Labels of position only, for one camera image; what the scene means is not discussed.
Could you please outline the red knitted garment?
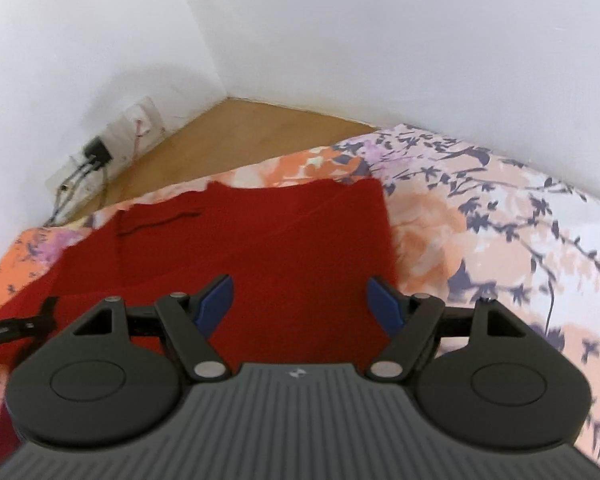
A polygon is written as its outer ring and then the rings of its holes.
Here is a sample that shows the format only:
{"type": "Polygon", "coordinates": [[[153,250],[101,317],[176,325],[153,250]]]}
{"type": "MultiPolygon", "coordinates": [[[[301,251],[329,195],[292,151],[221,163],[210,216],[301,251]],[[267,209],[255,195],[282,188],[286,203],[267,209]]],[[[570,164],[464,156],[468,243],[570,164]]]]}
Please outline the red knitted garment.
{"type": "Polygon", "coordinates": [[[366,285],[396,277],[384,189],[373,178],[286,188],[212,182],[115,214],[0,307],[30,318],[57,297],[46,337],[0,345],[8,370],[0,458],[24,439],[103,450],[163,424],[192,382],[155,303],[228,274],[233,303],[209,342],[246,363],[366,366],[387,343],[366,285]]]}

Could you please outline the floral orange bed sheet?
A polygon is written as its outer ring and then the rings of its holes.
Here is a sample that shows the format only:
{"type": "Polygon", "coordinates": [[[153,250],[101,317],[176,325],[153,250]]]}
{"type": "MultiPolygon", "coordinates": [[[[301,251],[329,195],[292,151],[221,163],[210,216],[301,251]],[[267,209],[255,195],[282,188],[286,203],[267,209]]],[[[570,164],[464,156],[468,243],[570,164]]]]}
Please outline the floral orange bed sheet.
{"type": "Polygon", "coordinates": [[[600,201],[486,148],[398,125],[147,193],[211,181],[276,188],[371,176],[385,188],[404,292],[467,306],[493,292],[582,370],[593,401],[578,447],[600,465],[600,201]]]}

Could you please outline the black power adapter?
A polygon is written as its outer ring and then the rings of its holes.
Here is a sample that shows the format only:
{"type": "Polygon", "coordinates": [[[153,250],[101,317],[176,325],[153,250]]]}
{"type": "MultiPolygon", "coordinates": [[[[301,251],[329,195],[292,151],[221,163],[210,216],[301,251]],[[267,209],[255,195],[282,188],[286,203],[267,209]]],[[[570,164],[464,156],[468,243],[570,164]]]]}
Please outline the black power adapter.
{"type": "Polygon", "coordinates": [[[100,136],[91,138],[82,148],[82,154],[94,167],[107,166],[112,161],[112,155],[100,136]]]}

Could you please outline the white wall socket panel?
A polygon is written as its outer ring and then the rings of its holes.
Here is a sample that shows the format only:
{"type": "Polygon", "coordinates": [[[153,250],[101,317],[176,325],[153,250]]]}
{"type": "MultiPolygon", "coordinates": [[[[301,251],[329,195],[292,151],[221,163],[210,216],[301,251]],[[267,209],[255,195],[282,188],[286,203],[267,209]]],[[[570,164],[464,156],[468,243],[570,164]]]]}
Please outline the white wall socket panel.
{"type": "MultiPolygon", "coordinates": [[[[121,115],[99,133],[112,155],[107,165],[108,177],[114,180],[120,172],[137,162],[148,151],[166,140],[167,132],[158,108],[149,97],[141,99],[127,108],[121,115]]],[[[81,162],[85,162],[82,148],[69,155],[65,162],[45,181],[48,196],[53,198],[61,182],[77,170],[81,162]]],[[[102,187],[102,174],[91,173],[81,184],[73,196],[73,203],[88,200],[102,187]]]]}

